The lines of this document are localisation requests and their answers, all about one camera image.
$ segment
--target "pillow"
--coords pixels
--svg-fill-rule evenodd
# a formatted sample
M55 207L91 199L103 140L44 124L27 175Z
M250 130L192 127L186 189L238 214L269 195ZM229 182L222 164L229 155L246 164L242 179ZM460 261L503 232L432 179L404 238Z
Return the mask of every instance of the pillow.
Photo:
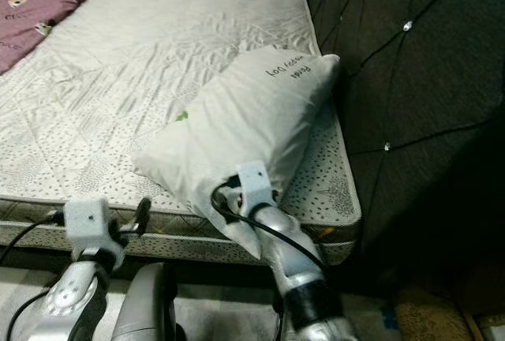
M211 193L237 174L237 165L262 161L280 198L301 162L338 67L334 54L321 57L273 46L239 55L134 156L136 172L259 257L254 231L244 223L226 224L211 206Z

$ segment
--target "bed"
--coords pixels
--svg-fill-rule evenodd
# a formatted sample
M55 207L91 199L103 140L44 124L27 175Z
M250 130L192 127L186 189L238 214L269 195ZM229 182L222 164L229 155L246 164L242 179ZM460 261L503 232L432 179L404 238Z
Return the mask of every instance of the bed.
M127 253L260 263L134 174L131 155L238 54L268 44L320 53L304 0L87 0L0 76L0 243L70 197L107 195L126 223L150 196L148 233ZM350 254L361 210L332 103L281 207L330 264ZM52 226L20 245L70 247Z

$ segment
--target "dark gray headboard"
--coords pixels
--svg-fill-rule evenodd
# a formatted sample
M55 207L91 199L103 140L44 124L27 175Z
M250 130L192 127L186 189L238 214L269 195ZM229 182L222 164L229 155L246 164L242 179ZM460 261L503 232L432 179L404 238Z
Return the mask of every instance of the dark gray headboard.
M384 268L493 243L505 221L505 0L309 7L321 50L345 70L335 99L364 213L361 253Z

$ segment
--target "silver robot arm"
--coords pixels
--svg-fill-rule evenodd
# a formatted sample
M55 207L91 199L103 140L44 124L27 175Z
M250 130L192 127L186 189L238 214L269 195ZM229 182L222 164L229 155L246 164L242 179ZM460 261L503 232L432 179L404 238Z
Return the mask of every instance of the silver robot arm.
M232 204L230 208L240 207L240 215L280 232L320 259L316 246L301 231L298 220L277 208L262 163L239 166L238 178L241 204ZM339 297L327 285L324 272L318 264L273 234L257 227L255 231L260 240L262 257L274 272L297 340L357 339L350 323L341 314Z
M73 244L73 262L44 299L43 315L29 341L91 341L107 308L109 274L124 260L131 235L144 233L149 199L137 209L137 223L119 229L107 199L65 204L65 228Z

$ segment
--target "tufted button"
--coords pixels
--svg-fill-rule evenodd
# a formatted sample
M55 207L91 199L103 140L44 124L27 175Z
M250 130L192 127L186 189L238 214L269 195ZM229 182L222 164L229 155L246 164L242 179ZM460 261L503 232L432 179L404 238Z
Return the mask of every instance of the tufted button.
M404 32L408 32L410 29L412 29L412 25L413 25L413 22L411 20L407 21L404 25L403 25L403 31Z

